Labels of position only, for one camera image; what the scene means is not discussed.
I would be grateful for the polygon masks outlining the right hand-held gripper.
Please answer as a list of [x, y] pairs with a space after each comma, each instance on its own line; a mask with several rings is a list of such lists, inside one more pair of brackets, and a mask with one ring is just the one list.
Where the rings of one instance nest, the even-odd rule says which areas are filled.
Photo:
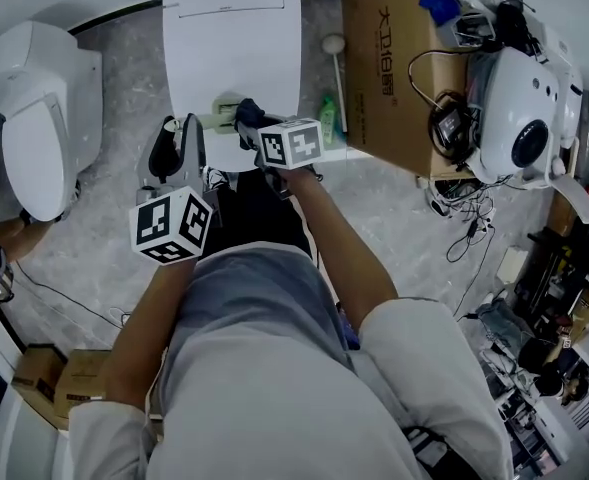
[[240, 147], [259, 152], [259, 167], [266, 173], [268, 184], [281, 199], [287, 199], [290, 192], [278, 170], [308, 168], [324, 159], [321, 123], [268, 113], [262, 116], [262, 123], [273, 125], [257, 130], [236, 122]]

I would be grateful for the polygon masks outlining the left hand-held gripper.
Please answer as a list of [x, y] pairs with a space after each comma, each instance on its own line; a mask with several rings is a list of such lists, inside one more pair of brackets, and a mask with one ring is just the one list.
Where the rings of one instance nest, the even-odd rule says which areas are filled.
[[129, 210], [129, 235], [133, 252], [159, 265], [199, 258], [204, 250], [214, 208], [204, 199], [202, 171], [206, 166], [204, 130], [190, 113], [181, 134], [179, 166], [173, 131], [161, 125], [149, 156], [148, 168], [140, 165], [136, 205]]

